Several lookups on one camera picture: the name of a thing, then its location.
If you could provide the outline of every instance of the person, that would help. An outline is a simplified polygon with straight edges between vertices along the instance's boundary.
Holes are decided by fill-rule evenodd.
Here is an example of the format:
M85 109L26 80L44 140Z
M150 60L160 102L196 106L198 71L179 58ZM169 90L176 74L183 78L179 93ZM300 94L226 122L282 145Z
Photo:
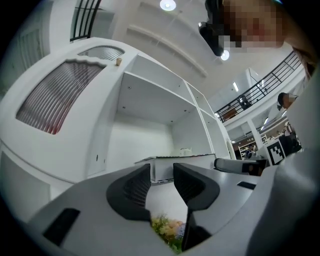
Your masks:
M278 131L278 130L276 131L276 136L277 136L277 137L282 136L282 135L284 135L282 132L280 132L280 131Z
M295 130L292 128L289 121L285 122L284 129L283 129L284 136L290 136L290 134L292 134L294 132L295 132Z
M248 150L245 151L245 158L246 159L249 159L249 154L251 153L252 154L252 151L254 150L254 146L252 144L250 144L248 146Z
M306 29L301 29L285 10L284 6L293 5L290 2L292 1L220 0L220 19L224 31L230 34L230 39L241 42L242 47L279 48L287 42L300 58L309 79L315 70L318 55L304 32Z
M288 109L292 103L296 100L298 96L290 94L290 93L285 93L285 92L280 92L278 95L278 100L277 100L277 108L280 111L281 108Z

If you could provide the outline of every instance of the black camera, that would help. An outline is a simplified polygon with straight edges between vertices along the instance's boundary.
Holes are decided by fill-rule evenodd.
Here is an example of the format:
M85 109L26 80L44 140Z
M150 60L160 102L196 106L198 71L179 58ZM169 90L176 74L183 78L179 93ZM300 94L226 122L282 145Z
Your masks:
M223 0L206 0L205 9L208 21L199 23L200 35L218 57L224 53L223 36L230 36L230 39L235 42L235 47L241 47L239 37L233 35L230 25L224 22L223 8Z

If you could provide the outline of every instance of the ceiling light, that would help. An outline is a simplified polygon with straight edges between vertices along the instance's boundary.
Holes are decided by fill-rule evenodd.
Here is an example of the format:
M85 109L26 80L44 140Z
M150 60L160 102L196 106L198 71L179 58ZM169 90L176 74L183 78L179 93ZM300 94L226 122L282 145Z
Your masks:
M160 2L160 7L165 11L173 11L176 9L177 5L174 0L162 0Z
M227 59L229 59L230 53L227 50L224 50L222 53L222 56L220 57L221 60L226 61Z
M233 82L233 87L234 87L234 89L235 89L235 91L236 91L236 92L238 92L238 91L239 91L239 88L238 88L238 86L237 86L236 82Z

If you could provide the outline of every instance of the white pillar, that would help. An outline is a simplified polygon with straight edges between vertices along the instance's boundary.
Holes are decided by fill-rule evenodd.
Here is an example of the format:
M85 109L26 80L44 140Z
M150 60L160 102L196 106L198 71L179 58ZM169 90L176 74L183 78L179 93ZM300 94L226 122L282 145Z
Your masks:
M251 129L251 132L252 132L252 135L253 135L253 138L255 140L255 143L256 143L256 146L259 149L262 149L263 146L264 146L264 143L262 142L262 139L261 139L261 135L260 133L257 131L255 125L254 125L254 122L252 122L252 119L249 119L247 121L250 129Z

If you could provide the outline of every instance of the black metal railing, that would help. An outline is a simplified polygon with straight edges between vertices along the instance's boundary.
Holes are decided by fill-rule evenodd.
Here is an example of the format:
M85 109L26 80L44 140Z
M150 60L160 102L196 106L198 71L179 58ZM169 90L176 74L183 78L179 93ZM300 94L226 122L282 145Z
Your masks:
M83 38L90 38L95 17L101 0L80 0L75 9L75 20L73 22L73 34L70 42Z
M299 57L294 51L292 51L269 74L260 81L257 81L254 86L246 90L233 101L220 108L215 112L215 114L219 117L222 123L235 117L271 93L285 79L287 79L300 66L300 64L301 62Z

